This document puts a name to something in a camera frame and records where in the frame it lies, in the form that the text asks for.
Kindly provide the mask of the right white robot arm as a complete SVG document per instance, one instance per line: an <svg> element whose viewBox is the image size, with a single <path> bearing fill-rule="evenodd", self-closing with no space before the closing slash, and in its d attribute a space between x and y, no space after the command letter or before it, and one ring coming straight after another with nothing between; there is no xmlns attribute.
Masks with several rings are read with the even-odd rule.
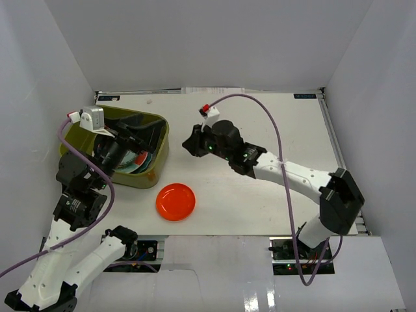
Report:
<svg viewBox="0 0 416 312"><path fill-rule="evenodd" d="M261 146L246 142L229 120L212 126L194 125L182 146L194 157L215 155L242 176L273 182L293 190L319 206L317 216L296 232L294 253L309 259L332 235L347 235L365 199L352 174L344 168L325 172L293 162L281 162Z"/></svg>

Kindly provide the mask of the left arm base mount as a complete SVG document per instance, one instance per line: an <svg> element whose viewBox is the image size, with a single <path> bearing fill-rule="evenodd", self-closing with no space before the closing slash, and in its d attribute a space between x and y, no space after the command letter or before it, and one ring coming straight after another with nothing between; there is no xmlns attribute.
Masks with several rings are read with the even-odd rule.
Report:
<svg viewBox="0 0 416 312"><path fill-rule="evenodd" d="M157 272L151 265L157 260L158 242L138 240L124 256L111 264L106 272Z"/></svg>

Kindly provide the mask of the orange plate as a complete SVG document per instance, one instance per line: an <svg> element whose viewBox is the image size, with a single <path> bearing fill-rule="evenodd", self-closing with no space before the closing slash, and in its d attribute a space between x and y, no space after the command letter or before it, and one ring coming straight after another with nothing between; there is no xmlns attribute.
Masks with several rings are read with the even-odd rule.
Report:
<svg viewBox="0 0 416 312"><path fill-rule="evenodd" d="M187 185L172 183L160 190L155 206L162 218L178 222L192 214L196 206L196 197Z"/></svg>

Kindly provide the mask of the small blue patterned dish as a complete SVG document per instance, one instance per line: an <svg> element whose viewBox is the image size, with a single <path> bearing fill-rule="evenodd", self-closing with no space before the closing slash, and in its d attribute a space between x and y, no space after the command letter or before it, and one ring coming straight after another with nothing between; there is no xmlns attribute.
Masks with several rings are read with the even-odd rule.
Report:
<svg viewBox="0 0 416 312"><path fill-rule="evenodd" d="M137 154L133 153L132 151L128 151L123 159L121 160L120 164L117 167L117 170L122 170L124 168L127 168L128 166L132 165L137 158Z"/></svg>

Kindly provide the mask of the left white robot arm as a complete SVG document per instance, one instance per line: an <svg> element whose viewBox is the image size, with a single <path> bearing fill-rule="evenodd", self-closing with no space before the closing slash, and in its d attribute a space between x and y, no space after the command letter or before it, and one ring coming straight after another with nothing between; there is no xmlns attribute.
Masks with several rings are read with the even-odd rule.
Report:
<svg viewBox="0 0 416 312"><path fill-rule="evenodd" d="M110 212L115 194L102 194L112 188L112 177L128 152L154 152L166 129L164 120L144 123L142 114L108 119L86 110L67 115L65 125L78 124L95 134L93 154L67 142L63 131L57 136L66 146L60 158L57 181L62 193L53 211L49 234L42 250L31 257L35 262L23 285L7 294L5 304L14 311L73 311L79 295L105 269L118 259L131 259L137 253L138 235L117 226L105 233L103 242L82 261L73 256L84 236Z"/></svg>

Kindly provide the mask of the teal and red floral plate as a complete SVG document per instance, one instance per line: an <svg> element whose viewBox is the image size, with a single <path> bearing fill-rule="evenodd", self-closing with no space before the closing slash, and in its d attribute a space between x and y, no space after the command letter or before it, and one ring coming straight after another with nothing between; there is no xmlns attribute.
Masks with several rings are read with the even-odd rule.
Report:
<svg viewBox="0 0 416 312"><path fill-rule="evenodd" d="M136 166L136 169L138 169L141 166L143 166L146 163L146 161L149 159L151 159L151 153L147 151L143 151L138 154L133 164Z"/></svg>

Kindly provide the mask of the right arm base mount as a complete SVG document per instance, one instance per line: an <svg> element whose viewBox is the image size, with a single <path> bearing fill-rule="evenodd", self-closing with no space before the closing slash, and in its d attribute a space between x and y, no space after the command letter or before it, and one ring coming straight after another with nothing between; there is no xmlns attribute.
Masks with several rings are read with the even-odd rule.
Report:
<svg viewBox="0 0 416 312"><path fill-rule="evenodd" d="M325 249L323 247L324 242L321 242L316 248L309 248L303 243L298 242L300 267L303 274L308 276L312 275L322 251L324 251L324 256L317 270L317 274L335 274L334 265L332 263L326 264L333 257L332 250L329 246ZM275 276L298 275L293 242L290 237L271 237L268 250L271 253L272 268Z"/></svg>

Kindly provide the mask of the teal scalloped plate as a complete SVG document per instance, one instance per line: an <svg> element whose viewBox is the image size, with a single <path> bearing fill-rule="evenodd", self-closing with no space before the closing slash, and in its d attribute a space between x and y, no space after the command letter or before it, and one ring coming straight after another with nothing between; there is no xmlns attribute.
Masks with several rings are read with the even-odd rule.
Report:
<svg viewBox="0 0 416 312"><path fill-rule="evenodd" d="M145 172L148 169L152 158L153 158L153 155L149 153L146 157L146 160L137 169L133 170L131 174L141 174Z"/></svg>

